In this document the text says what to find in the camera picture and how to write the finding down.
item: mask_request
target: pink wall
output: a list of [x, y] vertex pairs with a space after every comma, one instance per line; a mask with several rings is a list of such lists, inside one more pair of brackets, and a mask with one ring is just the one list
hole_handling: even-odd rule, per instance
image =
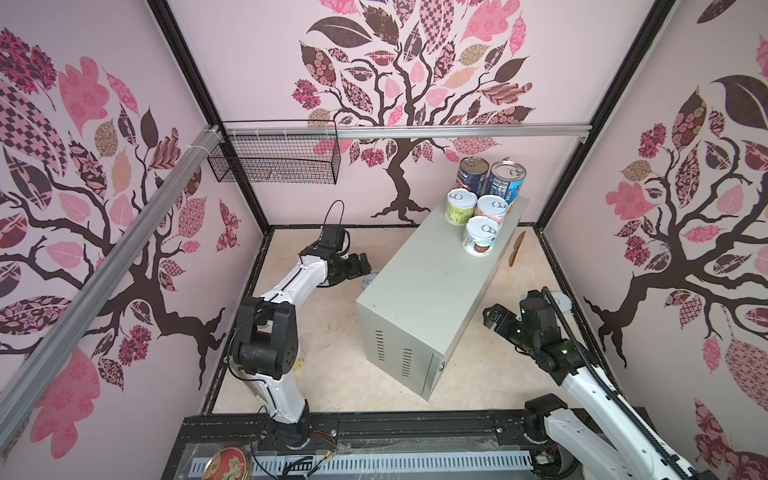
[[[141, 2], [3, 13], [0, 386], [205, 125]], [[158, 477], [181, 419], [199, 412], [260, 237], [237, 187], [204, 164], [3, 452], [0, 476]]]
[[547, 233], [661, 436], [764, 478], [768, 6], [709, 4], [681, 3]]
[[[375, 124], [386, 125], [419, 124], [415, 113], [422, 106], [425, 124], [430, 124], [432, 113], [434, 124], [447, 122], [453, 115], [464, 115], [461, 123], [468, 124], [476, 122], [485, 112], [496, 113], [513, 107], [518, 109], [512, 114], [515, 119], [527, 123], [588, 122], [652, 2], [589, 0], [552, 4], [529, 0], [408, 0], [397, 3], [401, 5], [398, 12], [395, 2], [357, 0], [271, 3], [195, 0], [174, 2], [173, 7], [224, 119], [307, 118], [310, 111], [318, 114], [323, 109], [338, 121], [350, 116], [352, 125], [371, 125], [366, 117], [371, 117]], [[409, 8], [412, 14], [404, 15], [403, 10]], [[422, 21], [422, 16], [430, 18], [426, 13], [422, 15], [430, 9], [452, 12], [452, 15], [438, 15], [435, 28], [431, 22]], [[338, 31], [323, 27], [322, 22], [313, 28], [324, 18], [341, 18], [347, 25], [357, 25], [362, 33], [337, 36]], [[384, 22], [374, 18], [383, 18]], [[409, 43], [408, 38], [414, 31], [426, 46], [424, 62], [418, 58], [400, 58], [388, 65], [366, 63], [372, 60], [367, 55], [374, 51], [395, 55], [396, 44], [403, 48], [412, 46], [413, 41]], [[332, 85], [328, 88], [319, 76], [315, 79], [307, 71], [300, 42], [322, 52], [325, 64], [319, 63], [326, 76], [324, 81], [335, 83], [337, 92]], [[433, 76], [429, 81], [429, 72], [441, 64], [441, 59], [446, 59], [443, 52], [447, 44], [453, 45], [455, 59], [442, 78]], [[495, 48], [502, 48], [502, 56], [481, 79], [481, 74], [486, 72], [485, 59]], [[515, 59], [522, 65], [516, 75], [507, 79], [499, 72], [503, 73], [505, 65]], [[404, 73], [397, 71], [395, 63]], [[324, 73], [329, 64], [333, 66], [333, 74]], [[314, 62], [311, 67], [316, 73]], [[360, 76], [354, 78], [347, 71], [350, 68], [370, 71], [375, 68], [382, 76], [377, 79], [373, 75], [367, 80]], [[423, 80], [419, 80], [419, 69], [425, 73]], [[493, 78], [500, 81], [489, 81]], [[302, 87], [296, 84], [300, 80], [306, 81], [301, 82]], [[489, 81], [481, 89], [506, 84], [505, 88], [519, 93], [496, 98], [499, 103], [494, 104], [491, 95], [475, 92], [480, 81]], [[371, 107], [367, 107], [365, 100], [356, 103], [350, 93], [345, 92], [343, 82], [351, 85], [350, 92], [360, 89], [362, 95], [358, 96], [370, 98]], [[416, 98], [426, 90], [428, 82], [429, 93], [437, 95], [436, 98], [407, 100], [406, 90]], [[376, 84], [382, 91], [383, 104]], [[298, 91], [296, 100], [292, 98], [295, 91]], [[337, 93], [346, 107], [342, 110]], [[446, 104], [440, 99], [443, 95], [454, 96]], [[477, 116], [470, 113], [475, 101], [479, 106]], [[390, 122], [390, 114], [400, 107], [406, 107], [405, 114], [398, 121]], [[428, 212], [418, 209], [434, 207], [453, 185], [457, 163], [450, 159], [465, 157], [472, 151], [490, 161], [512, 157], [528, 168], [523, 191], [531, 198], [531, 204], [523, 221], [534, 221], [574, 146], [573, 138], [562, 137], [497, 138], [498, 144], [488, 142], [482, 147], [461, 145], [464, 140], [458, 143], [449, 139], [434, 140], [443, 148], [430, 147], [431, 161], [424, 157], [414, 161], [409, 152], [415, 145], [408, 145], [400, 148], [403, 159], [393, 155], [370, 166], [360, 161], [352, 163], [353, 157], [347, 151], [350, 146], [346, 143], [337, 185], [259, 183], [254, 184], [254, 188], [267, 218], [275, 224], [320, 223], [328, 205], [336, 198], [345, 200], [348, 223], [420, 222]], [[373, 148], [374, 152], [385, 153], [386, 144], [387, 140], [383, 139], [375, 146], [362, 145], [361, 150]], [[388, 207], [394, 211], [372, 217]]]

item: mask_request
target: ventilation slots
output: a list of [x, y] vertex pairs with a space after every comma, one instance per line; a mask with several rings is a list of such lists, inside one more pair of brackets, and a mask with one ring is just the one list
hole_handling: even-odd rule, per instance
[[379, 360], [384, 361], [384, 332], [376, 330], [376, 351], [379, 354]]
[[402, 376], [411, 376], [411, 357], [413, 350], [402, 349]]

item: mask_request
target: beige floor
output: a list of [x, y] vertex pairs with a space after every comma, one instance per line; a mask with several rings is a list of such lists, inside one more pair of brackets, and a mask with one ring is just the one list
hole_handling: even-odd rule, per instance
[[[509, 268], [506, 262], [512, 244], [523, 230], [525, 239], [515, 265]], [[367, 253], [376, 272], [413, 231], [412, 228], [350, 229], [350, 251]], [[261, 270], [256, 295], [280, 281], [296, 263], [296, 254], [316, 240], [318, 233], [318, 230], [277, 230]], [[511, 343], [482, 324], [484, 308], [501, 303], [517, 312], [520, 295], [542, 286], [558, 290], [533, 230], [519, 227], [428, 402], [366, 360], [355, 306], [362, 279], [316, 289], [297, 313], [299, 341], [306, 361], [296, 371], [296, 383], [314, 412], [520, 409], [526, 400], [547, 392], [554, 392], [569, 405], [578, 406], [533, 360], [516, 353]], [[566, 317], [578, 335], [571, 314], [567, 313]], [[256, 412], [261, 405], [261, 400], [241, 381], [227, 373], [214, 412]]]

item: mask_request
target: aluminum rail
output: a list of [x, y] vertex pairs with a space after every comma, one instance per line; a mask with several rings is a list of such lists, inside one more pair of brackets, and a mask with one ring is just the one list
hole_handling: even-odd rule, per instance
[[61, 367], [69, 360], [101, 307], [117, 288], [128, 268], [170, 211], [195, 170], [220, 141], [218, 127], [208, 126], [184, 152], [160, 189], [120, 237], [69, 308], [47, 332], [38, 348], [0, 392], [0, 451], [35, 407]]
[[[224, 122], [227, 135], [328, 135], [340, 140], [357, 138], [456, 138], [456, 137], [586, 137], [589, 124], [516, 125], [408, 125], [392, 127], [252, 127], [248, 122]], [[236, 127], [232, 123], [241, 123]]]

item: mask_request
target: gray metal box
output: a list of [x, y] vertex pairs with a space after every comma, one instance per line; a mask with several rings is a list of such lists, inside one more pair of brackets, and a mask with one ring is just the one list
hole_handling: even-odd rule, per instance
[[429, 399], [527, 205], [517, 199], [487, 257], [465, 252], [464, 227], [435, 207], [357, 298], [368, 360]]

